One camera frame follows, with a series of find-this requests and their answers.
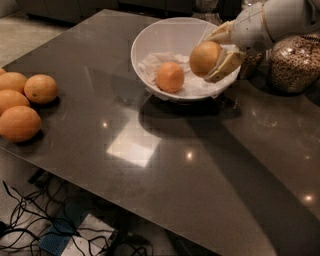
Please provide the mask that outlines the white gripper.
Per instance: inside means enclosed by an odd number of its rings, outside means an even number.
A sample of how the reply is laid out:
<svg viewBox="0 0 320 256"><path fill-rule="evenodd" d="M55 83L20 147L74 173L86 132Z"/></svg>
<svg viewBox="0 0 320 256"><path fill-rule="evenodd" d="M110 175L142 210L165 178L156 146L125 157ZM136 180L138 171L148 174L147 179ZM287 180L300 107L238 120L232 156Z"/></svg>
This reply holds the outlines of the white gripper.
<svg viewBox="0 0 320 256"><path fill-rule="evenodd" d="M241 51L257 54L270 49L273 41L270 38L263 16L262 3L256 3L243 10L233 21L227 21L205 37L205 41L222 45L236 45ZM245 54L240 50L223 49L216 66L205 76L207 82L217 83L239 68Z"/></svg>

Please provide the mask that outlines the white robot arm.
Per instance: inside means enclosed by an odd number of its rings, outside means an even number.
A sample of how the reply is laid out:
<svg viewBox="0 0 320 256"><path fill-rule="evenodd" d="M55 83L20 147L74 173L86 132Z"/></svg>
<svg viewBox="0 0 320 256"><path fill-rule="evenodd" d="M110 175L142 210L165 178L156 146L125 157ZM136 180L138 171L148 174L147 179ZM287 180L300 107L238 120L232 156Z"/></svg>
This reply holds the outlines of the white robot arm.
<svg viewBox="0 0 320 256"><path fill-rule="evenodd" d="M235 20L223 23L206 38L237 49L223 54L224 59L205 75L216 83L235 71L245 55L269 50L278 41L293 35L320 30L320 0L267 0L243 10Z"/></svg>

